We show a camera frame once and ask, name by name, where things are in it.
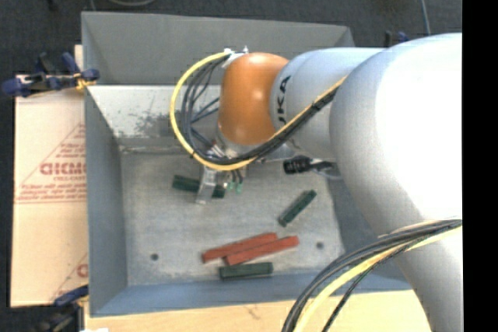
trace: black cable bundle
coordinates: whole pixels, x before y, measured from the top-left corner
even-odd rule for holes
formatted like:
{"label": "black cable bundle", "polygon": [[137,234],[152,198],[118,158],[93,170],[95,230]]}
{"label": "black cable bundle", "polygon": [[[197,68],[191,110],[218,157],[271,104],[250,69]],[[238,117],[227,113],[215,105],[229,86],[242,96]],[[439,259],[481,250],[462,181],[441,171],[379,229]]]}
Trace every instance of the black cable bundle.
{"label": "black cable bundle", "polygon": [[332,325],[333,321],[337,317],[341,308],[344,306],[347,299],[351,296],[352,290],[359,284],[359,282],[365,278],[374,268],[385,263],[391,258],[398,256],[400,253],[404,253],[406,250],[414,247],[417,243],[422,242],[431,236],[436,236],[443,232],[450,231],[461,227],[463,221],[457,220],[443,220],[437,222],[431,222],[423,225],[415,225],[409,229],[403,229],[399,232],[393,232],[386,236],[382,236],[377,242],[365,246],[355,252],[343,255],[338,259],[331,262],[315,279],[307,286],[307,288],[301,293],[301,295],[295,301],[292,309],[286,318],[285,323],[282,327],[282,332],[292,332],[296,328],[298,319],[300,318],[308,299],[314,294],[315,290],[324,284],[330,277],[344,271],[345,268],[357,265],[371,257],[374,257],[380,253],[386,252],[389,249],[393,249],[400,246],[393,253],[386,256],[384,259],[376,262],[374,265],[369,267],[366,271],[361,273],[356,280],[352,283],[349,289],[346,291],[342,297],[341,302],[337,305],[336,309],[332,312],[330,318],[324,326],[322,332],[326,332]]}

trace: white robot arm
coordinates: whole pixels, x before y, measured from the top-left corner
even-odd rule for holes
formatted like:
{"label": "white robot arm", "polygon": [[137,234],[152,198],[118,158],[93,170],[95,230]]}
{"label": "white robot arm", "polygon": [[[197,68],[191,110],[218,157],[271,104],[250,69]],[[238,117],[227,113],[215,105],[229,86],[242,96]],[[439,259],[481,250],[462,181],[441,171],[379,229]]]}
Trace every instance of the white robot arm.
{"label": "white robot arm", "polygon": [[[462,218],[461,41],[461,34],[444,34],[389,48],[311,51],[290,61],[241,55],[223,77],[218,150],[228,159],[257,148],[338,86],[287,140],[286,156],[337,164],[378,235]],[[405,253],[398,264],[432,329],[463,330],[462,234]]]}

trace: dark green block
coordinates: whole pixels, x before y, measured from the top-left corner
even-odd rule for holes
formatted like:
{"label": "dark green block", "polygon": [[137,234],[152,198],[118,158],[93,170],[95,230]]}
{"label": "dark green block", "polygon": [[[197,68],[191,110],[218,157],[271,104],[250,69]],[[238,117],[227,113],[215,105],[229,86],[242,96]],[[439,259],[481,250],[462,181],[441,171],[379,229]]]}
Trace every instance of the dark green block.
{"label": "dark green block", "polygon": [[308,206],[317,196],[315,190],[304,191],[278,218],[279,224],[285,227]]}
{"label": "dark green block", "polygon": [[253,263],[253,264],[237,264],[235,266],[225,266],[219,268],[219,277],[224,281],[242,279],[268,277],[273,272],[273,263]]}
{"label": "dark green block", "polygon": [[[175,175],[173,178],[173,188],[177,190],[198,192],[200,185],[199,180],[192,179],[190,177]],[[212,192],[212,197],[225,197],[225,188],[220,185],[216,185],[214,191]]]}

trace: gray box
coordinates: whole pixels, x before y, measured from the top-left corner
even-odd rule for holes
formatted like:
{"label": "gray box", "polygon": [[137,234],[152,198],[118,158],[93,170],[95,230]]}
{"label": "gray box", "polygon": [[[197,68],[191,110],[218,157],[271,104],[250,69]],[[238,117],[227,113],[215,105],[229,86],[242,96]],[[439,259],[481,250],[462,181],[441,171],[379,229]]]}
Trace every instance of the gray box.
{"label": "gray box", "polygon": [[[199,178],[200,167],[178,145],[167,116],[173,84],[206,55],[247,45],[291,58],[352,46],[348,28],[85,12],[82,33],[84,68],[101,72],[98,85],[86,93],[91,315],[295,299],[350,246],[342,240],[332,186],[316,174],[286,176],[280,163],[250,165],[241,194],[230,191],[208,204],[173,189],[175,174]],[[205,103],[219,92],[219,78]],[[206,119],[202,128],[209,132],[215,122]],[[317,198],[280,226],[280,213],[310,189]],[[342,213],[357,220],[344,203]],[[220,281],[221,260],[201,261],[204,250],[269,231],[300,238],[297,248],[260,259],[273,262],[270,278]],[[384,288],[406,287],[382,277],[375,281]]]}

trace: cardboard sheet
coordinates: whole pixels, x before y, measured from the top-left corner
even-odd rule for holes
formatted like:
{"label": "cardboard sheet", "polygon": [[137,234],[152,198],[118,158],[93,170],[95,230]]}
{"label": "cardboard sheet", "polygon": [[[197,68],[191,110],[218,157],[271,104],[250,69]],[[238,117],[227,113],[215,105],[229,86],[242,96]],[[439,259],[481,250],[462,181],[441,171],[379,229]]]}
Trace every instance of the cardboard sheet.
{"label": "cardboard sheet", "polygon": [[16,98],[12,307],[88,283],[83,100],[76,89]]}

